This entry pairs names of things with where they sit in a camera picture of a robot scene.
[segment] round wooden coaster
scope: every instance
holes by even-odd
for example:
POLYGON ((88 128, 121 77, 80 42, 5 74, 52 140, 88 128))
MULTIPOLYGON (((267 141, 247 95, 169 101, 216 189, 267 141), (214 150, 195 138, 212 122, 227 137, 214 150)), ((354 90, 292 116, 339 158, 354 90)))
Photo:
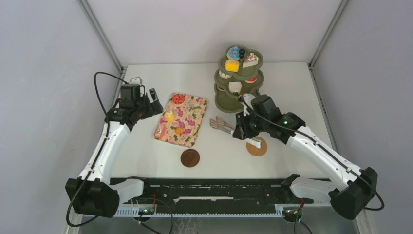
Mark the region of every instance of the round wooden coaster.
POLYGON ((186 167, 194 167, 199 162, 199 153, 194 149, 185 150, 181 154, 181 163, 186 167))
POLYGON ((253 156, 263 156, 265 155, 265 153, 267 153, 267 142, 265 142, 265 140, 259 136, 256 138, 261 141, 261 148, 258 149, 250 143, 247 143, 246 150, 248 150, 248 153, 250 153, 253 156))

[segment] metal frame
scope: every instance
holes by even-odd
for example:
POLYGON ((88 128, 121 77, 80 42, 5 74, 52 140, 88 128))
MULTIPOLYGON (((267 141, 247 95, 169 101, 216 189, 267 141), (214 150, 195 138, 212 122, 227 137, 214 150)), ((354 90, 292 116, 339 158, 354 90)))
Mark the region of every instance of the metal frame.
MULTIPOLYGON (((108 55, 112 59, 112 61, 113 61, 114 65, 116 66, 116 68, 118 69, 121 79, 123 79, 124 76, 125 76, 125 73, 126 73, 126 69, 123 69, 123 67, 122 67, 122 65, 121 65, 114 49, 112 48, 106 34, 104 33, 99 21, 97 20, 92 8, 90 7, 90 5, 88 3, 88 0, 77 0, 77 1, 79 3, 80 7, 82 8, 82 10, 84 11, 85 15, 87 16, 89 22, 91 23, 91 26, 94 29, 94 31, 96 32, 96 34, 97 34, 99 40, 101 41, 103 47, 105 48, 108 55)), ((328 111, 327 111, 326 106, 324 104, 324 101, 323 101, 324 99, 322 97, 322 93, 319 90, 317 76, 314 73, 314 66, 317 63, 317 61, 320 57, 320 54, 323 51, 323 48, 325 47, 329 37, 331 36, 334 28, 336 27, 339 19, 341 18, 342 14, 343 14, 343 12, 344 12, 344 10, 345 10, 345 8, 346 8, 346 6, 348 5, 349 2, 350 2, 350 0, 342 0, 341 1, 337 11, 335 12, 335 14, 333 16, 333 19, 331 20, 331 22, 330 22, 330 24, 329 24, 322 40, 320 42, 320 44, 318 45, 318 47, 317 47, 310 63, 308 64, 308 68, 309 68, 309 71, 310 71, 310 74, 311 74, 311 77, 312 77, 312 80, 313 80, 313 85, 314 85, 314 88, 316 90, 317 97, 319 99, 319 104, 320 104, 321 109, 323 110, 322 113, 323 113, 323 117, 324 117, 324 120, 325 120, 325 123, 326 123, 327 131, 328 131, 331 143, 332 143, 332 147, 336 151, 339 151, 339 145, 336 141, 334 131, 333 131, 333 129, 331 127, 331 124, 330 124, 328 111)), ((114 96, 113 96, 112 101, 111 101, 112 105, 114 104, 114 101, 116 100, 116 98, 119 95, 120 85, 121 85, 121 82, 117 81, 117 84, 116 84, 115 90, 114 90, 114 96)), ((122 208, 120 208, 120 210, 123 210, 123 209, 129 210, 131 208, 122 207, 122 208)), ((72 215, 73 215, 72 219, 77 219, 77 220, 79 220, 83 217, 82 215, 74 215, 74 214, 72 214, 72 215)), ((362 211, 357 216, 356 223, 357 223, 358 229, 359 229, 361 234, 376 234, 370 211, 362 211)), ((65 229, 65 233, 77 233, 77 232, 78 232, 78 228, 68 228, 68 226, 67 226, 66 229, 65 229)))

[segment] coaster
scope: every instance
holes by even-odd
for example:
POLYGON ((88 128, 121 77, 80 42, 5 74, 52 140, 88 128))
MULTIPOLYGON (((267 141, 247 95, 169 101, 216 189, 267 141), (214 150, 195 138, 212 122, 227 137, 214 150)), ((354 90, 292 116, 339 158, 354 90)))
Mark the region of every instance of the coaster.
POLYGON ((181 154, 181 163, 186 167, 194 167, 199 162, 199 153, 194 149, 185 150, 181 154))
POLYGON ((267 153, 267 142, 259 136, 257 136, 256 139, 261 141, 261 148, 258 149, 250 143, 247 143, 246 150, 248 150, 248 153, 250 153, 253 156, 263 156, 265 155, 265 153, 267 153))

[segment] yellow block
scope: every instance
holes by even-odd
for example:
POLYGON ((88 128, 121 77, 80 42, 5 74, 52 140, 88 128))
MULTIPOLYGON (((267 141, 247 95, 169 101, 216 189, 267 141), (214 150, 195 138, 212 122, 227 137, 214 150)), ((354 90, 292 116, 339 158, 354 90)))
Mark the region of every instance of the yellow block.
POLYGON ((228 59, 225 62, 225 69, 230 72, 238 72, 238 69, 240 68, 240 62, 235 59, 228 59))

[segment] gray floor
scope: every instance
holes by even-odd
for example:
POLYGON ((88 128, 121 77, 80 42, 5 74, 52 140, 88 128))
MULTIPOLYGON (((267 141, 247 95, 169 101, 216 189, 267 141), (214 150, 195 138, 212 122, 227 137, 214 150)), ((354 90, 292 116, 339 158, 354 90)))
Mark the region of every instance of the gray floor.
MULTIPOLYGON (((304 208, 302 220, 314 234, 359 234, 354 221, 339 216, 332 208, 304 208)), ((174 234, 293 234, 294 224, 282 218, 174 218, 174 234)), ((146 224, 167 234, 170 218, 153 218, 146 224)), ((80 234, 151 234, 131 218, 98 218, 80 234)), ((297 224, 297 234, 309 232, 297 224)))

